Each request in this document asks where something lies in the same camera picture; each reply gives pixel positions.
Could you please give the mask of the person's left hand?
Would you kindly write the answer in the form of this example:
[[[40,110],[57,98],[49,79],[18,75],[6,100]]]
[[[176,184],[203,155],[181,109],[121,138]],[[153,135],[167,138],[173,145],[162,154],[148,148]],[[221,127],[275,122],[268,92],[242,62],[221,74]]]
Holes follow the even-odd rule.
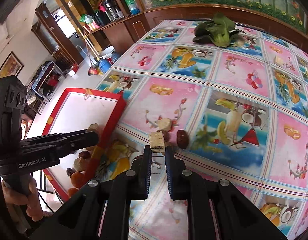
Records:
[[[40,205],[39,193],[36,188],[36,181],[32,176],[30,176],[30,180],[29,180],[28,188],[30,190],[30,194],[28,196],[25,196],[7,187],[4,180],[1,181],[1,184],[2,184],[4,199],[5,199],[9,214],[15,223],[20,222],[20,217],[16,213],[15,205],[17,206],[25,205],[27,207],[26,208],[27,215],[34,222],[37,222],[38,220],[42,219],[43,210]]]

